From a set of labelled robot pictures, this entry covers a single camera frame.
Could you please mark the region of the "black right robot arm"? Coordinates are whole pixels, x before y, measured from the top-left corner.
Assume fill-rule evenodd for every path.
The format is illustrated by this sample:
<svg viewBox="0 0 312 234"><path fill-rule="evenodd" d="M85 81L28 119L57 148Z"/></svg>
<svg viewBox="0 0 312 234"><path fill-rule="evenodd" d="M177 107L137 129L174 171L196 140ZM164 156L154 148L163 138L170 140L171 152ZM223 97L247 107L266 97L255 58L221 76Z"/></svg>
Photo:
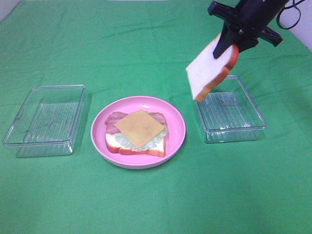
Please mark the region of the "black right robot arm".
<svg viewBox="0 0 312 234"><path fill-rule="evenodd" d="M277 46L282 37L268 27L268 24L286 5L286 0L241 0L235 7L212 1L208 7L209 15L224 20L221 36L213 51L219 58L231 45L239 52L257 46L261 38Z"/></svg>

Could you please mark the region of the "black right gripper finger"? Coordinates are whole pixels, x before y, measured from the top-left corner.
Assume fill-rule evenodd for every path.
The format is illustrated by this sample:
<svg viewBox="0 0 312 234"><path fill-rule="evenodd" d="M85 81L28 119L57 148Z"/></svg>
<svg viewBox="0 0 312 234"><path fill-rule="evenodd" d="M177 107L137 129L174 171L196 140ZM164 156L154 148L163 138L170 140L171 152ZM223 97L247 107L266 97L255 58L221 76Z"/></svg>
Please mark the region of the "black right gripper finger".
<svg viewBox="0 0 312 234"><path fill-rule="evenodd" d="M257 38L251 38L249 36L239 35L235 45L238 47L239 52L246 51L258 45Z"/></svg>
<svg viewBox="0 0 312 234"><path fill-rule="evenodd" d="M240 41L239 27L235 24L223 24L219 41L213 51L215 59L219 58L231 45Z"/></svg>

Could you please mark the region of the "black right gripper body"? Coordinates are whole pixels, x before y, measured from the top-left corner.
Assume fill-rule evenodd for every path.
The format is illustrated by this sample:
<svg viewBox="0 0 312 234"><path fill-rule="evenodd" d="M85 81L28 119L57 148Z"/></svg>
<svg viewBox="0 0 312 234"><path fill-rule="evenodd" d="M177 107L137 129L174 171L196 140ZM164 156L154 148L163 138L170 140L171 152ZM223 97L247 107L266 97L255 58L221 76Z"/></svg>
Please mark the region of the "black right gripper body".
<svg viewBox="0 0 312 234"><path fill-rule="evenodd" d="M282 8L282 0L241 0L235 7L212 1L208 13L223 19L224 24L237 25L240 35L261 38L277 46L282 37L268 24Z"/></svg>

